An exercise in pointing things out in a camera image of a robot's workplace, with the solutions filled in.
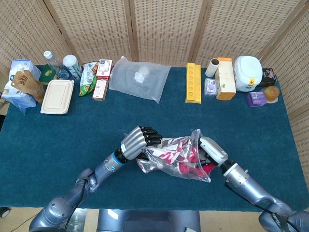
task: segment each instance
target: robotic arm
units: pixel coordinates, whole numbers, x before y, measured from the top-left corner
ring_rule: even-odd
[[[78,205],[103,181],[119,170],[128,160],[135,159],[147,146],[161,143],[162,136],[151,127],[136,127],[121,142],[120,148],[112,152],[94,171],[84,170],[73,188],[66,194],[54,198],[44,207],[30,224],[30,232],[59,232],[60,224],[70,220]],[[200,138],[199,146],[207,153],[207,158],[220,167],[226,183],[230,183],[239,192],[237,195],[253,205],[269,203],[259,217],[262,227],[268,232],[307,232],[309,231],[309,213],[293,213],[281,200],[266,192],[247,171],[228,159],[227,153],[208,137]]]
[[[230,183],[245,200],[253,205],[269,203],[259,217],[262,227],[268,232],[307,232],[309,231],[309,213],[293,213],[291,208],[281,200],[266,192],[237,163],[227,157],[227,153],[211,138],[200,138],[200,147],[208,158],[221,168],[227,183]]]
[[[120,148],[112,152],[94,171],[89,168],[84,170],[66,195],[50,201],[33,219],[29,232],[58,232],[60,224],[66,220],[68,225],[78,205],[90,193],[96,191],[107,177],[119,170],[128,160],[135,159],[146,146],[161,143],[161,139],[162,136],[151,127],[136,127],[121,142]]]

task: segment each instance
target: white sticker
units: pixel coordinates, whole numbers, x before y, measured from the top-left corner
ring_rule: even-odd
[[[186,228],[185,232],[196,232],[195,230],[192,230],[190,228]]]
[[[143,83],[145,77],[143,76],[143,74],[141,74],[140,72],[135,72],[135,76],[134,79],[138,82],[138,83]]]
[[[125,151],[126,151],[126,146],[125,146],[125,144],[121,144],[121,150],[122,150],[122,152],[125,152]]]

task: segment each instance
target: table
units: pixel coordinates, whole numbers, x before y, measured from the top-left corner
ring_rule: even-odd
[[[0,206],[46,205],[68,191],[82,170],[94,169],[118,148],[124,133],[149,125],[164,137],[201,128],[267,191],[294,210],[305,209],[309,194],[282,95],[259,108],[248,107],[246,93],[231,101],[203,93],[202,104],[185,103],[185,77],[185,68],[171,68],[159,104],[112,90],[106,101],[95,101],[91,94],[78,97],[74,85],[66,115],[40,114],[37,104],[24,116],[11,105],[0,134]],[[211,179],[144,174],[132,160],[80,207],[256,210],[224,187],[220,169]]]

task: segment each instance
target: yellow egg tray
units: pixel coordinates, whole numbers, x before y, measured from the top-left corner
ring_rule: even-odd
[[[201,66],[187,63],[186,103],[202,103]]]

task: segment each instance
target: white plastic bag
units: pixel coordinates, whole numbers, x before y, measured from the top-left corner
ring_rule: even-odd
[[[124,56],[114,66],[110,89],[160,102],[171,66],[130,62]]]

